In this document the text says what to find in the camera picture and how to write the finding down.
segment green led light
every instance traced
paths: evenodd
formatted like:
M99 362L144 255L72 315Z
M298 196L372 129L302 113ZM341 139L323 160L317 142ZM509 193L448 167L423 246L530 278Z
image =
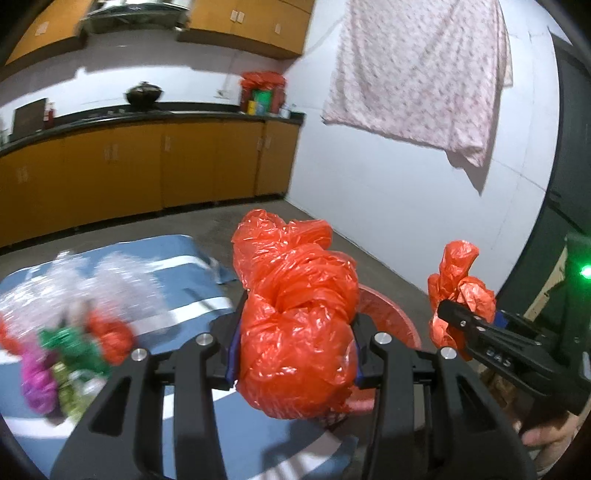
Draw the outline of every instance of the green led light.
M583 268L581 268L581 275L587 280L591 280L591 265L585 265Z

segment green plastic wrapper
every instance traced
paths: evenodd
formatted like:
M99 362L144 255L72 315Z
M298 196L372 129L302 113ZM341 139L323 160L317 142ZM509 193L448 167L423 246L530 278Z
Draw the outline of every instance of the green plastic wrapper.
M102 358L98 347L85 340L74 327L42 330L39 343L44 349L59 352L69 371L90 370L104 377L111 372L111 366Z

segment crumpled red plastic bag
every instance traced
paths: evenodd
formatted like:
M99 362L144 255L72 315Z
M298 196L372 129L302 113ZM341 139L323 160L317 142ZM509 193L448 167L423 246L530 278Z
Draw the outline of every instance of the crumpled red plastic bag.
M232 238L234 267L250 290L237 389L270 417L342 410L351 394L359 284L354 260L324 249L331 237L322 220L285 224L253 210Z
M470 267L479 253L475 245L464 240L448 243L439 264L439 273L430 275L427 280L429 300L434 312L429 324L431 341L437 348L455 348L465 360L471 360L472 357L464 351L464 334L437 316L437 306L442 300L454 300L466 305L488 323L494 321L495 293L488 290L482 280L468 276Z
M276 86L285 86L285 77L277 72L243 72L240 85L250 89L273 90Z

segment finger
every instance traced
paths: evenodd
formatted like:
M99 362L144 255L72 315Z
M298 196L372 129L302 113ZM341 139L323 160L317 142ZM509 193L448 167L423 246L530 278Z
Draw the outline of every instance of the finger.
M569 413L566 421L562 418L555 419L528 430L521 436L521 441L529 447L549 445L574 434L577 428L578 417Z
M535 468L538 472L546 471L549 467L554 465L563 453L569 447L572 437L566 437L559 442L554 442L545 446L535 458Z

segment white bottle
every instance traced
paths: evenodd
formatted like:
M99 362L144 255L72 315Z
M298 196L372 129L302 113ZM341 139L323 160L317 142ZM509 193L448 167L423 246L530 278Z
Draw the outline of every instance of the white bottle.
M281 108L279 109L279 116L285 119L291 117L290 108L287 106L287 103L281 105Z

